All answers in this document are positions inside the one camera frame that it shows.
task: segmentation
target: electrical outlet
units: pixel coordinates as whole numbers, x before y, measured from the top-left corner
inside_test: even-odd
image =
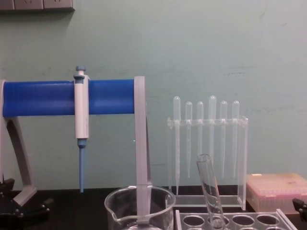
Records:
[[[0,0],[0,11],[12,11],[14,9],[14,0]]]
[[[72,9],[72,0],[44,0],[44,8],[45,9]]]
[[[40,10],[43,8],[43,0],[15,0],[15,10]]]

